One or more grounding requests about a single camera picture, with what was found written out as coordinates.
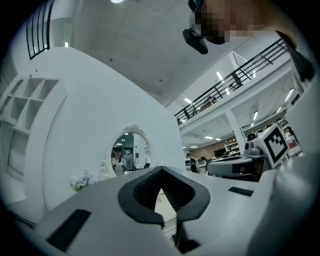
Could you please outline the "black barred railing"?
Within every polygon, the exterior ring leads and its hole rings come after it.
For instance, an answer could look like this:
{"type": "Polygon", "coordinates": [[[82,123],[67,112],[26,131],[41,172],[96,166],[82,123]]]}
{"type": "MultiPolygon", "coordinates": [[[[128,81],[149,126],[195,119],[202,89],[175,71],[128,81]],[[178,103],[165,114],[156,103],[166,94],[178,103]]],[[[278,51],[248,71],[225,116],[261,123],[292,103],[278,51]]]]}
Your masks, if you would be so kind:
{"type": "Polygon", "coordinates": [[[26,20],[26,43],[29,59],[50,49],[50,24],[55,0],[43,2],[26,20]]]}

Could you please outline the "black mezzanine railing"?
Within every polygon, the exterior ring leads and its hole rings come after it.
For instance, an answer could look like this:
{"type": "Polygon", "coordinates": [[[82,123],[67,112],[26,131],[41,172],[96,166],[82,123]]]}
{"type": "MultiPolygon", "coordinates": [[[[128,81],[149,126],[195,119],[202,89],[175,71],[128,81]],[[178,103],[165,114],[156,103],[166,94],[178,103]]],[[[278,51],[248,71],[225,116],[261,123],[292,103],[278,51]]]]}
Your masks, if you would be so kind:
{"type": "Polygon", "coordinates": [[[177,124],[183,124],[203,111],[208,104],[216,103],[226,97],[228,93],[236,91],[245,83],[257,78],[258,74],[273,66],[287,53],[288,50],[284,41],[278,39],[178,111],[174,115],[177,124]]]}

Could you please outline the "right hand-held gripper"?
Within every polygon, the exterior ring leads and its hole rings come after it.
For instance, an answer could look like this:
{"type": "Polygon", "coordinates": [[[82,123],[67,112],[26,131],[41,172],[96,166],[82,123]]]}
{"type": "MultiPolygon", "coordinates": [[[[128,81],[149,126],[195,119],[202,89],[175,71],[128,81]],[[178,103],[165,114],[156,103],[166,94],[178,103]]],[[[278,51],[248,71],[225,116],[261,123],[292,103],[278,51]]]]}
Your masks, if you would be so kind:
{"type": "Polygon", "coordinates": [[[255,138],[247,140],[244,155],[226,157],[206,164],[209,176],[258,182],[267,168],[273,169],[283,161],[298,156],[302,152],[294,136],[287,138],[278,124],[273,124],[255,138]]]}

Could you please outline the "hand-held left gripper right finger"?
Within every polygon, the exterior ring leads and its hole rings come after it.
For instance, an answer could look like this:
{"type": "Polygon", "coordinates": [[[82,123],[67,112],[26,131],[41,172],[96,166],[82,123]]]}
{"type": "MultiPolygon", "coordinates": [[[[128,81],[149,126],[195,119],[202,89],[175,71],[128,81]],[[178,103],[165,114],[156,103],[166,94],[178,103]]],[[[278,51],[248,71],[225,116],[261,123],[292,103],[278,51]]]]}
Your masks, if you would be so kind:
{"type": "Polygon", "coordinates": [[[270,215],[274,171],[259,182],[205,176],[163,167],[162,182],[184,188],[188,199],[177,211],[176,245],[164,244],[163,256],[272,256],[270,215]]]}

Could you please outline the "group of white robot heads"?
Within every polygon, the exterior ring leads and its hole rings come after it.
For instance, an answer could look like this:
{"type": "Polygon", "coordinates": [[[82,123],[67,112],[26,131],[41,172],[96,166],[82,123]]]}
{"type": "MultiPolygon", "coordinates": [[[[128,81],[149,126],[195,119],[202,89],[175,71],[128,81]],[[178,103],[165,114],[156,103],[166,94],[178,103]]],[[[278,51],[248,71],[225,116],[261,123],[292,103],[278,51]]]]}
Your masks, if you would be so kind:
{"type": "Polygon", "coordinates": [[[249,141],[254,140],[254,139],[257,138],[262,132],[263,132],[263,130],[262,130],[262,129],[259,129],[259,130],[257,130],[256,132],[251,132],[251,133],[249,133],[249,134],[246,136],[246,141],[249,142],[249,141]]]}

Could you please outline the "oval mirror with ornate frame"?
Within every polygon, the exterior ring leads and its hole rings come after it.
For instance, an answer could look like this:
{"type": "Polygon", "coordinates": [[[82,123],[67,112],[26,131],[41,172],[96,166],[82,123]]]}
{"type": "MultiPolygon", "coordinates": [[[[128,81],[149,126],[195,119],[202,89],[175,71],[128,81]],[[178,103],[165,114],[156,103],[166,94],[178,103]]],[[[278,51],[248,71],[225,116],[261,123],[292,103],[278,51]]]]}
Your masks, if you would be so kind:
{"type": "Polygon", "coordinates": [[[137,124],[121,129],[111,142],[100,164],[102,180],[156,166],[151,139],[137,124]]]}

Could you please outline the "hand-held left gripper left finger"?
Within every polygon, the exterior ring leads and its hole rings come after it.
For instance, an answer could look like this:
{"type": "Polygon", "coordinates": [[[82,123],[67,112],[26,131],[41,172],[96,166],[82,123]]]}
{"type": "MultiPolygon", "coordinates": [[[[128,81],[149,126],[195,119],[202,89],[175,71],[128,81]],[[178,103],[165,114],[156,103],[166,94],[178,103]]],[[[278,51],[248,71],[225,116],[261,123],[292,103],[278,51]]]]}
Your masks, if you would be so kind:
{"type": "Polygon", "coordinates": [[[160,225],[136,222],[119,206],[121,187],[149,171],[134,171],[89,185],[47,212],[35,231],[47,240],[75,210],[86,210],[90,216],[67,248],[70,256],[180,256],[160,225]]]}

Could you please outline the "white cubby shelf unit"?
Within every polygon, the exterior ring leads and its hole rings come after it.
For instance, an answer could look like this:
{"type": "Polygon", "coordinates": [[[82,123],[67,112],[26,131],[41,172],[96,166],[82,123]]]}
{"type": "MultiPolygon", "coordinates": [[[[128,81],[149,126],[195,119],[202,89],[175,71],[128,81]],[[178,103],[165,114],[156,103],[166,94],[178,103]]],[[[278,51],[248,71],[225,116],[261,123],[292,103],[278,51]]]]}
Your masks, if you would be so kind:
{"type": "Polygon", "coordinates": [[[48,134],[67,97],[61,79],[22,77],[0,98],[0,197],[5,204],[27,199],[42,181],[48,134]]]}

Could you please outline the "person's white shirt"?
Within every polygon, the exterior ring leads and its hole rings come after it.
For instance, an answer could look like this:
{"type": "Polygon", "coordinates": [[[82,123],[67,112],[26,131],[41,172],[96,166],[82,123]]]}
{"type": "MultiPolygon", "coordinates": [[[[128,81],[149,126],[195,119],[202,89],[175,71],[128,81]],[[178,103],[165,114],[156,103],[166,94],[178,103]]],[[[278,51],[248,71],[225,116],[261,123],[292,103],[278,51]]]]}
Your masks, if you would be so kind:
{"type": "Polygon", "coordinates": [[[320,256],[320,69],[294,60],[300,95],[286,114],[302,157],[277,175],[246,256],[320,256]]]}

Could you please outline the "white goods shelf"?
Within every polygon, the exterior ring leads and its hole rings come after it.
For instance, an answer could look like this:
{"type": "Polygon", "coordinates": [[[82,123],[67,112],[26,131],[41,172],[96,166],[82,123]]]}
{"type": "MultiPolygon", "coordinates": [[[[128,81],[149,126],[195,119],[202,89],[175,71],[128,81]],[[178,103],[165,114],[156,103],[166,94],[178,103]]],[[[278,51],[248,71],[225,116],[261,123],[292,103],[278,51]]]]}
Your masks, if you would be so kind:
{"type": "Polygon", "coordinates": [[[230,144],[224,145],[226,152],[229,154],[230,157],[240,156],[240,148],[236,141],[230,144]]]}

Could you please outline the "blue artificial flower bouquet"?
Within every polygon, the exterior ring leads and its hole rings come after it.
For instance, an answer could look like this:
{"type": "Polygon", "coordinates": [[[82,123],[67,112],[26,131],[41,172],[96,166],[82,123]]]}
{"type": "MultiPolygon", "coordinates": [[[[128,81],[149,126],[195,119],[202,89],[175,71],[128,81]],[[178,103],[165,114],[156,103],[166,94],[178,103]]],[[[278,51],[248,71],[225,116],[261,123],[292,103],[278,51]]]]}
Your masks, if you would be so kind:
{"type": "Polygon", "coordinates": [[[81,177],[74,177],[71,179],[71,181],[69,182],[69,187],[77,193],[83,188],[94,184],[95,182],[96,181],[93,179],[93,175],[90,174],[87,170],[84,170],[81,177]]]}

